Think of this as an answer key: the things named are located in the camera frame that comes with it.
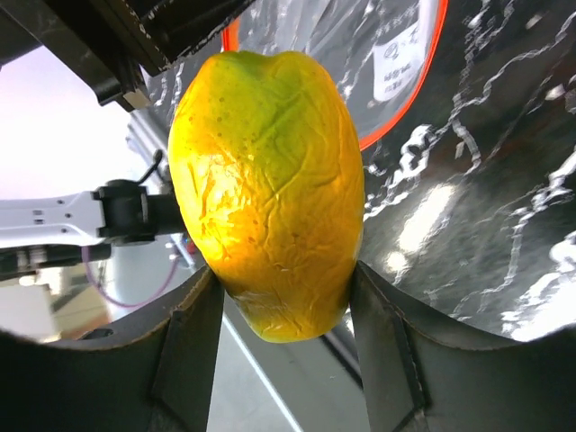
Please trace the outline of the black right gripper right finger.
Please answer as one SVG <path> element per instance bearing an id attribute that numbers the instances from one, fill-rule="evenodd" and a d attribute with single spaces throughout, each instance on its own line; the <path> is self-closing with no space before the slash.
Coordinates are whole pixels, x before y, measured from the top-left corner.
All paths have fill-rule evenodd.
<path id="1" fill-rule="evenodd" d="M 355 267 L 350 302 L 374 431 L 572 431 L 575 330 L 517 342 Z"/>

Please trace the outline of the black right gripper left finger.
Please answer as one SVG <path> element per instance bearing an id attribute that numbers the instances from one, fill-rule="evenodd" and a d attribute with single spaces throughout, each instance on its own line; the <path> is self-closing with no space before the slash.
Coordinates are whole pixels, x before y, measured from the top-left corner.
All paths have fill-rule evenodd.
<path id="1" fill-rule="evenodd" d="M 205 266 L 79 340 L 1 334 L 3 431 L 204 431 L 223 289 Z"/>

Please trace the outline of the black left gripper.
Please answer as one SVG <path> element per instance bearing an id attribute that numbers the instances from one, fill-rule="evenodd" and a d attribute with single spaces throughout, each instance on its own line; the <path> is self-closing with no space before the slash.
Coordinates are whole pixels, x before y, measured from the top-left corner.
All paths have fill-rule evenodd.
<path id="1" fill-rule="evenodd" d="M 79 77 L 100 105 L 150 104 L 155 77 L 203 48 L 248 1 L 1 1 L 1 63 L 44 47 Z"/>

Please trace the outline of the yellow orange papaya toy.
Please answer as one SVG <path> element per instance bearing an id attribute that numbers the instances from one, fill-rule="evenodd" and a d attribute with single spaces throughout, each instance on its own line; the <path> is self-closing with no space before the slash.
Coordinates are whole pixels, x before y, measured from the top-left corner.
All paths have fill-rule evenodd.
<path id="1" fill-rule="evenodd" d="M 260 338 L 298 342 L 339 323 L 365 178 L 323 66 L 298 51 L 209 57 L 176 108 L 168 162 L 193 243 Z"/>

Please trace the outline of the clear zip top bag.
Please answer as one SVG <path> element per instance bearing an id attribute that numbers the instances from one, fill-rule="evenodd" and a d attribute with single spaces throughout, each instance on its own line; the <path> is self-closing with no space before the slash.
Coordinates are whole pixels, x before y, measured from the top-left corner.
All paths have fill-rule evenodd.
<path id="1" fill-rule="evenodd" d="M 331 75 L 361 149 L 414 103 L 435 55 L 446 1 L 255 1 L 222 34 L 225 50 L 301 51 Z"/>

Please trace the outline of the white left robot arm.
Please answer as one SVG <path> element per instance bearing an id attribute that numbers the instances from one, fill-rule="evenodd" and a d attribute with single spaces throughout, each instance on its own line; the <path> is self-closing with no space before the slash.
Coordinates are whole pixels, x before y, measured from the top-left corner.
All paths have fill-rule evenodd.
<path id="1" fill-rule="evenodd" d="M 1 61 L 44 47 L 94 92 L 99 104 L 149 106 L 146 77 L 204 47 L 245 9 L 244 1 L 4 1 Z M 143 180 L 94 191 L 1 204 L 1 276 L 107 258 L 112 245 L 181 233 L 172 194 Z"/>

